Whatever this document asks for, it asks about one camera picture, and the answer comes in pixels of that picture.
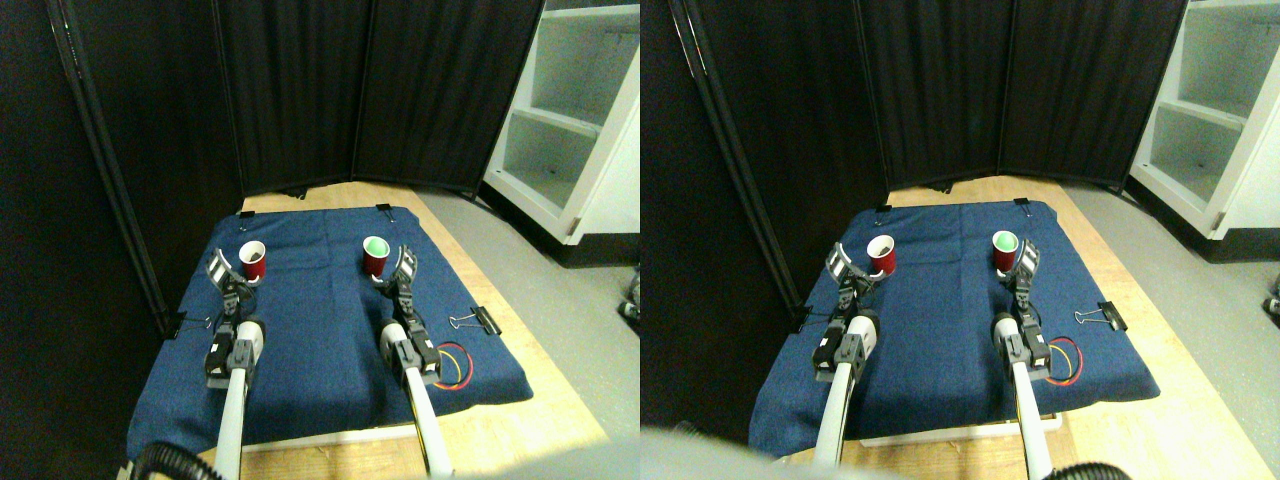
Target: wooden table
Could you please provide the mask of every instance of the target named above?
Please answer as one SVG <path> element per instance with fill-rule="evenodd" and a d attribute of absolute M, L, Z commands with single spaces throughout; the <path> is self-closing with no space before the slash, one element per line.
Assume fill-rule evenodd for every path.
<path fill-rule="evenodd" d="M 1134 479 L 1272 479 L 1257 449 L 1226 410 L 1181 340 L 1151 298 L 1057 183 L 988 177 L 956 183 L 950 195 L 910 188 L 890 195 L 893 206 L 1009 201 L 1048 204 L 1107 300 L 1129 324 L 1129 339 L 1160 385 L 1160 397 L 1097 403 L 1065 413 L 1046 434 L 1053 465 L 1100 461 Z M 800 452 L 788 462 L 808 462 Z M 1019 436 L 865 448 L 846 442 L 844 463 L 878 467 L 920 479 L 1025 477 Z"/>
<path fill-rule="evenodd" d="M 369 207 L 378 204 L 402 206 L 417 215 L 422 230 L 444 253 L 476 303 L 484 305 L 502 325 L 502 339 L 524 366 L 529 385 L 534 389 L 534 398 L 525 402 L 475 406 L 440 417 L 440 430 L 457 472 L 493 472 L 549 453 L 608 440 L 577 392 L 525 323 L 413 191 L 378 183 L 339 183 L 312 188 L 307 191 L 306 200 L 279 193 L 250 197 L 244 200 L 243 210 L 301 211 Z M 398 431 L 412 429 L 401 428 Z M 335 435 L 320 436 L 332 439 Z M 346 436 L 367 435 L 348 433 Z M 303 444 L 293 448 L 247 448 L 242 457 L 241 477 L 406 479 L 425 475 L 417 436 L 343 444 L 316 443 L 324 443 L 324 439 L 292 442 Z M 210 449 L 201 457 L 212 462 L 214 451 Z"/>

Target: blue felt mat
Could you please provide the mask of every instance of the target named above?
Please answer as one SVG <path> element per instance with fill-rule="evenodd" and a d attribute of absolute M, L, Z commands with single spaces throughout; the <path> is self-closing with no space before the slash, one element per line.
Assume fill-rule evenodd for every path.
<path fill-rule="evenodd" d="M 370 325 L 371 319 L 390 317 L 392 302 L 360 273 L 361 241 L 367 236 L 392 244 L 388 274 L 399 244 L 413 250 L 419 259 L 413 306 L 428 333 L 436 343 L 461 343 L 476 362 L 470 385 L 461 390 L 428 385 L 436 415 L 532 397 L 525 371 L 500 337 L 449 326 L 449 315 L 468 315 L 475 300 L 417 218 L 399 207 L 392 216 L 394 223 L 374 207 L 317 210 L 246 220 L 232 216 L 214 228 L 201 264 L 220 247 L 239 269 L 236 253 L 244 242 L 259 239 L 268 248 L 255 312 L 266 324 L 266 340 L 246 406 L 246 444 L 413 420 L 404 393 L 378 353 Z M 242 225 L 247 232 L 239 230 Z M 196 268 L 180 310 L 204 319 L 220 308 L 221 297 Z M 154 440 L 193 452 L 218 443 L 227 390 L 205 387 L 204 358 L 211 338 L 212 330 L 188 330 L 161 347 L 129 424 L 129 458 Z M 466 357 L 458 360 L 465 370 Z M 442 369 L 445 381 L 457 379 L 451 362 Z"/>
<path fill-rule="evenodd" d="M 1137 401 L 1160 394 L 1151 371 L 1124 332 L 1106 324 L 1079 325 L 1073 311 L 1105 301 L 1057 214 L 1042 202 L 969 204 L 893 209 L 854 218 L 841 238 L 867 270 L 867 242 L 879 234 L 896 241 L 897 270 L 870 302 L 881 316 L 881 338 L 850 406 L 850 439 L 1011 420 L 1014 388 L 991 342 L 991 320 L 1007 311 L 1011 294 L 992 274 L 991 237 L 1010 230 L 1041 250 L 1032 302 L 1043 315 L 1044 339 L 1066 335 L 1084 351 L 1084 371 L 1070 387 L 1036 381 L 1041 412 L 1061 412 L 1100 401 Z M 808 325 L 778 352 L 751 416 L 750 445 L 783 456 L 813 448 L 828 383 L 814 380 L 810 358 L 836 303 L 836 283 L 823 274 L 809 294 Z M 1075 351 L 1068 348 L 1074 362 Z M 1055 355 L 1055 376 L 1066 365 Z"/>

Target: gray carpet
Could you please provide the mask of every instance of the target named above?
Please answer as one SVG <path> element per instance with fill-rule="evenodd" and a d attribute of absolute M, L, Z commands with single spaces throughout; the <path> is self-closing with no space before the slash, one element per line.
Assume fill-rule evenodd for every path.
<path fill-rule="evenodd" d="M 616 311 L 635 269 L 561 268 L 484 207 L 442 189 L 417 192 L 529 325 L 604 433 L 617 439 L 639 431 L 640 338 Z"/>
<path fill-rule="evenodd" d="M 1062 188 L 1169 320 L 1271 472 L 1280 476 L 1280 328 L 1261 308 L 1280 262 L 1211 265 L 1140 207 L 1093 186 L 1062 183 Z"/>

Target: red cup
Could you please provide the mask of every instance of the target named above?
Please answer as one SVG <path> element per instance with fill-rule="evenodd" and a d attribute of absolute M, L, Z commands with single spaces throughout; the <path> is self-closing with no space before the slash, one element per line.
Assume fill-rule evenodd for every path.
<path fill-rule="evenodd" d="M 239 256 L 244 279 L 250 283 L 261 280 L 262 275 L 266 275 L 266 244 L 259 241 L 244 243 Z"/>
<path fill-rule="evenodd" d="M 879 236 L 867 243 L 867 256 L 872 257 L 872 275 L 892 275 L 897 269 L 897 251 L 893 250 L 893 237 Z"/>
<path fill-rule="evenodd" d="M 1014 260 L 1018 259 L 1018 236 L 1009 230 L 1000 230 L 991 236 L 991 262 L 996 270 L 1007 273 L 1014 269 Z"/>
<path fill-rule="evenodd" d="M 387 266 L 387 256 L 392 252 L 392 246 L 381 237 L 365 237 L 365 274 L 381 276 L 383 268 Z"/>

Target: black hose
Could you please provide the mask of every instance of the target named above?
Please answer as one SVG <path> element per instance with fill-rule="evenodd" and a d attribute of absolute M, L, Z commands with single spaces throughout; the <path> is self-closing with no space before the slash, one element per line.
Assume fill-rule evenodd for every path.
<path fill-rule="evenodd" d="M 1044 480 L 1129 480 L 1129 475 L 1106 463 L 1080 463 L 1056 470 Z"/>
<path fill-rule="evenodd" d="M 133 461 L 131 480 L 150 479 L 151 474 L 164 474 L 173 480 L 223 480 L 209 463 L 168 442 L 152 442 Z"/>

